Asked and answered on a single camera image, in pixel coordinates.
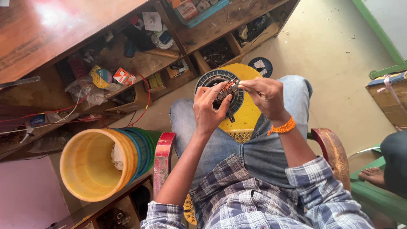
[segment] red chair armrest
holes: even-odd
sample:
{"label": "red chair armrest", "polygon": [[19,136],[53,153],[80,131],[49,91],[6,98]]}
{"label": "red chair armrest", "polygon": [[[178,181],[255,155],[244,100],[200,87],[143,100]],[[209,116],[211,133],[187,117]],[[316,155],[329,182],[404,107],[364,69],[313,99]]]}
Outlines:
{"label": "red chair armrest", "polygon": [[345,148],[338,136],[327,128],[312,128],[311,134],[319,143],[325,160],[332,168],[333,176],[350,191],[349,164]]}
{"label": "red chair armrest", "polygon": [[153,198],[155,200],[162,185],[171,172],[171,154],[176,133],[162,133],[155,148]]}

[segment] stacked buckets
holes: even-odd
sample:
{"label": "stacked buckets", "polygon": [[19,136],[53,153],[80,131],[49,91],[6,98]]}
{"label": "stacked buckets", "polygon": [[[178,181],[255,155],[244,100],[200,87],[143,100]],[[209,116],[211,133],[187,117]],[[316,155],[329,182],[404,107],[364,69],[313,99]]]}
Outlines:
{"label": "stacked buckets", "polygon": [[[160,136],[159,131],[140,128],[84,130],[71,138],[62,152],[62,181],[78,199],[105,200],[153,166]],[[122,153],[123,171],[112,163],[115,143]]]}

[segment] man's arm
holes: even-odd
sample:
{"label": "man's arm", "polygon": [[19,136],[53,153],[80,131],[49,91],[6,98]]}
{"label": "man's arm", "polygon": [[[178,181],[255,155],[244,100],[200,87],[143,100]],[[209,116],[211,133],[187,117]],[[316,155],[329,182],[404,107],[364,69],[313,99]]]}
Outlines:
{"label": "man's arm", "polygon": [[168,175],[155,200],[149,203],[146,220],[141,228],[184,228],[181,223],[186,195],[197,170],[199,159],[213,131],[225,119],[231,95],[226,97],[218,110],[213,101],[227,84],[220,83],[212,88],[199,87],[194,99],[196,129],[181,158]]}
{"label": "man's arm", "polygon": [[220,83],[212,88],[199,87],[194,99],[196,129],[181,158],[171,171],[155,199],[162,204],[182,206],[197,170],[199,159],[213,131],[225,119],[231,95],[226,97],[218,110],[213,101],[227,84]]}
{"label": "man's arm", "polygon": [[[249,93],[276,128],[290,119],[284,108],[281,82],[257,77],[241,81],[239,87]],[[372,228],[370,219],[360,211],[360,204],[333,177],[325,159],[315,156],[296,127],[278,135],[289,166],[288,181],[308,209],[306,217],[315,228]]]}

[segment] plaid shirt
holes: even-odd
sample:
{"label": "plaid shirt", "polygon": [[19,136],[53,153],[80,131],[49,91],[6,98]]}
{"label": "plaid shirt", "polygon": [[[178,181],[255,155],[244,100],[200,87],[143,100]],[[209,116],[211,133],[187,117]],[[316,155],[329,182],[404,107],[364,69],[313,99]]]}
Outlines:
{"label": "plaid shirt", "polygon": [[[287,168],[293,189],[252,178],[233,154],[208,173],[193,195],[198,228],[373,228],[324,158]],[[141,228],[185,228],[183,208],[149,203]]]}

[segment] man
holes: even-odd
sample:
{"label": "man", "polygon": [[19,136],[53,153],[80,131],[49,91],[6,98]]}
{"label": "man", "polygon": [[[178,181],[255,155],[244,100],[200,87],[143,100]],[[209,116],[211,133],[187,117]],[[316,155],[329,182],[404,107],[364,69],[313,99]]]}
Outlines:
{"label": "man", "polygon": [[149,203],[141,228],[184,228],[182,206],[188,191],[198,228],[373,227],[333,178],[328,163],[306,143],[312,93],[306,79],[288,75],[240,82],[239,88],[262,112],[244,144],[217,127],[232,96],[218,111],[212,103],[225,84],[200,87],[194,101],[172,104],[179,161]]}

